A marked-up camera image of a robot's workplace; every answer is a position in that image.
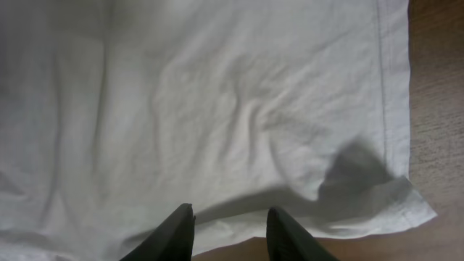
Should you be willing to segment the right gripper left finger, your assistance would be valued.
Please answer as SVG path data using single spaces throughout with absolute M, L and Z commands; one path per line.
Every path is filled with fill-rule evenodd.
M 183 203 L 120 261 L 191 261 L 195 216 Z

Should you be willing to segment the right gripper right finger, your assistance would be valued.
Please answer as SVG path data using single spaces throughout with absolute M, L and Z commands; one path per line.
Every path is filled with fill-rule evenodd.
M 280 207 L 268 211 L 266 242 L 270 261 L 339 261 Z

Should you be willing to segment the white robot print t-shirt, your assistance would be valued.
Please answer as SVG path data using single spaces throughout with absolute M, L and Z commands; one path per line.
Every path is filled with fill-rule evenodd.
M 436 215 L 411 184 L 406 1 L 1 3 L 1 258 L 118 260 L 180 204 L 194 254 Z

